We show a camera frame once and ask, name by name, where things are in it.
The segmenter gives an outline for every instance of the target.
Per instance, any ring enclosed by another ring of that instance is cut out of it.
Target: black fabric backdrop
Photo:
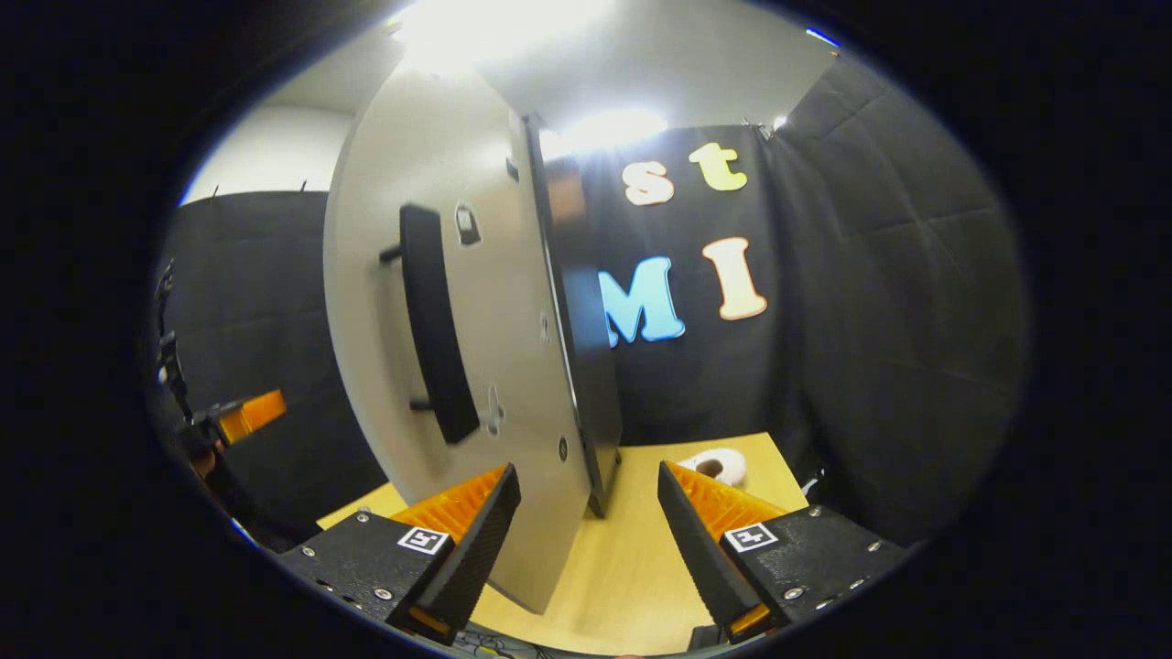
[[[756,129],[684,128],[580,159],[586,208],[594,223],[599,269],[629,292],[639,261],[672,259],[668,286],[684,333],[645,341],[621,337],[613,348],[622,409],[622,443],[713,440],[769,430],[777,420],[782,346],[782,240],[770,205],[769,176]],[[729,168],[744,172],[740,190],[711,189],[688,155],[708,142],[736,149]],[[666,203],[627,201],[622,170],[656,161],[675,186]],[[715,265],[701,254],[722,238],[749,240],[744,258],[757,292],[768,300],[758,315],[729,321]]]
[[[224,464],[266,517],[305,536],[387,482],[342,386],[321,271],[325,192],[248,192],[180,206],[166,330],[193,410],[280,388],[288,412],[232,446]],[[171,421],[178,408],[162,403]]]
[[[688,154],[737,150],[736,191]],[[622,169],[666,165],[674,197],[635,206]],[[977,164],[914,100],[839,57],[788,122],[665,131],[581,159],[601,270],[672,259],[676,339],[614,348],[624,443],[768,430],[811,501],[897,542],[959,512],[1002,443],[1024,371],[1022,269]],[[701,249],[749,240],[769,307],[720,318]]]
[[[927,537],[1017,403],[1027,319],[1007,209],[934,117],[847,57],[766,149],[796,259],[798,435],[837,477],[831,505]]]

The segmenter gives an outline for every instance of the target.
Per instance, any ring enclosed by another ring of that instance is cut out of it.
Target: table surface
[[[592,654],[666,654],[688,647],[693,627],[711,625],[656,497],[661,460],[713,448],[744,454],[747,492],[788,511],[808,505],[765,433],[681,444],[622,447],[605,519],[586,511],[545,613],[485,586],[472,621],[546,647]],[[328,529],[360,505],[389,517],[407,503],[387,483],[319,519]]]

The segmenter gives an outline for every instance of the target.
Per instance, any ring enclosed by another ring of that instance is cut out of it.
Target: white object
[[[716,466],[706,464],[709,461],[715,461],[720,464],[720,469],[716,470]],[[688,460],[680,463],[680,467],[686,467],[693,471],[699,471],[701,474],[713,475],[716,481],[724,483],[725,485],[740,485],[744,482],[744,475],[749,470],[749,464],[744,460],[744,454],[738,450],[730,448],[714,448],[706,450],[699,455],[694,455]]]
[[[407,203],[441,215],[456,338],[482,415],[479,429],[455,446],[444,443],[434,415],[410,409],[427,389],[402,264],[379,263],[379,252],[400,242],[398,211]],[[475,250],[461,249],[461,204],[475,209],[484,237]],[[560,332],[551,327],[548,341],[540,337],[558,314],[519,118],[471,69],[438,79],[397,69],[342,149],[323,252],[338,367],[379,464],[414,504],[512,462],[522,501],[489,583],[541,612],[591,483]],[[498,407],[507,409],[506,422],[491,424],[495,434],[488,422],[493,387]]]

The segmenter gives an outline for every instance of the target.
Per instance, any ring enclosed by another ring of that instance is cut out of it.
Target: black door handle
[[[456,340],[438,212],[414,204],[398,209],[398,245],[383,250],[379,261],[396,258],[403,259],[407,315],[429,399],[411,409],[430,407],[444,441],[456,444],[481,427],[481,419]]]

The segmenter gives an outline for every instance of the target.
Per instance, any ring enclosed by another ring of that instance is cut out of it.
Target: letter m
[[[662,341],[683,334],[683,322],[675,317],[672,306],[672,291],[667,286],[667,271],[672,259],[652,257],[635,266],[631,278],[631,292],[627,293],[609,272],[599,271],[598,283],[602,286],[602,306],[609,319],[606,332],[611,337],[611,347],[619,345],[619,335],[612,325],[629,344],[635,340],[639,319],[643,318],[642,337],[645,341]]]

